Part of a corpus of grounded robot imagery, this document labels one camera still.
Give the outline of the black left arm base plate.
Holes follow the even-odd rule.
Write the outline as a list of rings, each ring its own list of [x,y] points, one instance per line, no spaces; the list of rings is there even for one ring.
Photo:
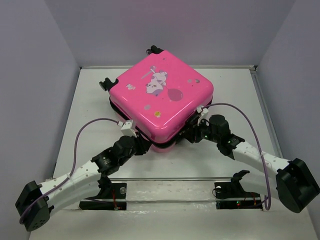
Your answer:
[[[99,193],[95,197],[79,202],[81,210],[88,211],[126,211],[127,210],[127,183],[112,182],[108,192]]]

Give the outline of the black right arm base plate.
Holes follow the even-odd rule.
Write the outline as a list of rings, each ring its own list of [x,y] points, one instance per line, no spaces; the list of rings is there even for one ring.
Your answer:
[[[215,182],[212,190],[217,210],[263,209],[261,196],[246,192],[234,182]]]

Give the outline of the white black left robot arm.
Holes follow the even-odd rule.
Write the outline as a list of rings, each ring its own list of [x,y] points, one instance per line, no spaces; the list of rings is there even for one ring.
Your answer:
[[[109,176],[133,156],[146,154],[151,145],[139,134],[122,136],[113,146],[79,168],[73,167],[69,173],[42,183],[27,183],[15,203],[19,223],[27,232],[32,232],[69,205],[87,198],[108,196],[112,185]]]

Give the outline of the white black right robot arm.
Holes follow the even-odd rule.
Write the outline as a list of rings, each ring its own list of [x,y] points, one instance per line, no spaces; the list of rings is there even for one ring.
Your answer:
[[[296,158],[287,160],[255,148],[231,133],[224,116],[212,115],[208,120],[192,116],[181,131],[190,143],[208,140],[219,152],[232,160],[249,165],[264,174],[262,187],[290,211],[300,213],[320,193],[320,187],[306,163]]]

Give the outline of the pink kids suitcase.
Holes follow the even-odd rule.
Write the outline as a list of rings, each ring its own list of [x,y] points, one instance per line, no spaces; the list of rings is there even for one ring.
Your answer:
[[[184,138],[187,121],[197,108],[212,103],[214,85],[167,50],[152,45],[147,57],[100,87],[112,109],[152,143],[155,152],[168,152]]]

